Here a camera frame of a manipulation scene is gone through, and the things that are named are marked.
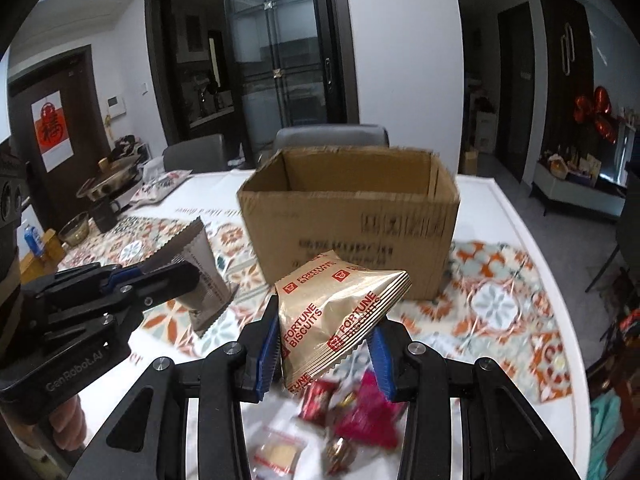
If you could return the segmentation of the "person's left hand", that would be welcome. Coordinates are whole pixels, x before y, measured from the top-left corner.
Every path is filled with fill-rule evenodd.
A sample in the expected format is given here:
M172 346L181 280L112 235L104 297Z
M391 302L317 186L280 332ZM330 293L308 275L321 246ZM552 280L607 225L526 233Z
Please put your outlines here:
M63 451L75 451L84 444L87 435L85 413L79 396L73 396L58 406L49 416L54 443Z

